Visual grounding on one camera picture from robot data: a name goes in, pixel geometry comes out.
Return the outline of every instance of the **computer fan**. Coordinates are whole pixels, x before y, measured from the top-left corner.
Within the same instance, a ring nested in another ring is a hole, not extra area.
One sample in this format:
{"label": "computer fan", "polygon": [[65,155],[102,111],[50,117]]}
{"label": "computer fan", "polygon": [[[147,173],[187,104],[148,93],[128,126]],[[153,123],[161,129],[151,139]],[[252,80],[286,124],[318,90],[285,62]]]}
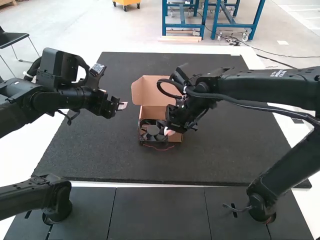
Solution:
{"label": "computer fan", "polygon": [[163,120],[143,119],[140,121],[140,143],[143,142],[166,142],[165,136],[166,122]]}

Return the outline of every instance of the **open cardboard box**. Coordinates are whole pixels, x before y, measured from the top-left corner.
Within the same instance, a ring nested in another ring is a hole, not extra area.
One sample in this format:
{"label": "open cardboard box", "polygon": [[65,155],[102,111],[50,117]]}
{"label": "open cardboard box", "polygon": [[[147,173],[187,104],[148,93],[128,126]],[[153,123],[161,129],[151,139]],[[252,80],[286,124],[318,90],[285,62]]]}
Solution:
{"label": "open cardboard box", "polygon": [[[169,76],[144,75],[131,85],[132,102],[140,105],[139,123],[143,119],[166,120],[168,104],[176,105],[174,98],[162,94],[157,88],[159,79],[169,79]],[[162,83],[161,87],[168,93],[181,96],[175,86]],[[175,133],[168,137],[168,142],[182,142],[183,134]]]}

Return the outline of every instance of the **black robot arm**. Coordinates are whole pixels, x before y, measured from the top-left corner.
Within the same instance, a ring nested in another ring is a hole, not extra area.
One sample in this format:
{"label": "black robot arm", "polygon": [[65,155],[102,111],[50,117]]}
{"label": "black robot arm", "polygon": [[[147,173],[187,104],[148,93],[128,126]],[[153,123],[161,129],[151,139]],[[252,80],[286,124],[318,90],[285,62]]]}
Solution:
{"label": "black robot arm", "polygon": [[[79,66],[85,69],[86,76],[76,82]],[[98,63],[89,68],[77,55],[45,48],[24,79],[0,79],[0,138],[34,122],[43,114],[62,113],[59,109],[76,112],[73,117],[65,115],[69,125],[80,109],[106,119],[114,117],[116,111],[124,109],[126,104],[119,98],[108,97],[107,91],[99,89],[105,70],[106,67]],[[72,210],[70,191],[69,181],[52,174],[0,187],[0,221],[42,209],[46,224],[61,222]]]}
{"label": "black robot arm", "polygon": [[[229,68],[219,68],[206,74],[188,74],[188,67],[178,67],[170,79],[160,79],[159,91],[176,98],[176,105],[168,105],[166,125],[184,133],[197,130],[198,121],[217,102],[225,100],[235,105],[260,111],[303,119],[314,129],[271,168],[261,173],[247,188],[249,204],[245,208],[262,223],[276,218],[276,203],[294,186],[320,171],[320,67],[295,70],[249,70],[231,74]],[[165,92],[161,84],[176,86],[182,96]],[[315,111],[290,111],[264,103],[277,103]]]}
{"label": "black robot arm", "polygon": [[[79,66],[85,69],[86,77],[76,82]],[[24,79],[0,83],[0,138],[43,114],[54,116],[59,109],[71,109],[75,116],[80,109],[87,109],[106,119],[114,117],[125,106],[119,98],[108,97],[99,89],[105,70],[106,66],[99,63],[89,68],[77,55],[45,48]]]}
{"label": "black robot arm", "polygon": [[0,221],[30,210],[42,209],[43,221],[54,224],[72,210],[71,183],[53,174],[0,187]]}

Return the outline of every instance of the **black chair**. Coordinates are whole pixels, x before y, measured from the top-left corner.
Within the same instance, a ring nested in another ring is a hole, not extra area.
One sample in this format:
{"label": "black chair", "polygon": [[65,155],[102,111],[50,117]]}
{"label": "black chair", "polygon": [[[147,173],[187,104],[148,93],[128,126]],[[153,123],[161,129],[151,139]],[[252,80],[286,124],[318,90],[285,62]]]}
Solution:
{"label": "black chair", "polygon": [[[14,56],[15,58],[19,61],[19,62],[27,62],[27,63],[32,63],[31,61],[26,61],[26,60],[22,60],[22,59],[18,59],[17,54],[15,52],[15,49],[13,47],[13,44],[28,38],[34,48],[34,50],[36,51],[36,54],[40,57],[35,45],[33,44],[33,42],[31,41],[30,37],[29,37],[29,33],[20,33],[20,32],[5,32],[2,27],[0,26],[0,49],[5,49],[6,47],[11,46]],[[6,61],[3,59],[3,57],[0,55],[0,58],[2,59],[2,61],[5,63],[5,65],[8,67],[8,69],[10,70],[10,72],[12,73],[13,76],[16,76],[14,74],[14,72],[11,70],[11,68],[8,66],[8,64],[6,63]]]}

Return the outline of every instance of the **white label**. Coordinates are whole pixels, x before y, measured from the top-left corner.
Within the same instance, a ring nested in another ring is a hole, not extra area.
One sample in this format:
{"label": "white label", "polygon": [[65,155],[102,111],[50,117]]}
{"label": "white label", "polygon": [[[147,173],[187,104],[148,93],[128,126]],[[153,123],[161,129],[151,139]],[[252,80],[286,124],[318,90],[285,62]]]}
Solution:
{"label": "white label", "polygon": [[285,70],[274,71],[273,73],[271,73],[270,77],[281,78],[285,75],[286,72],[287,71]]}

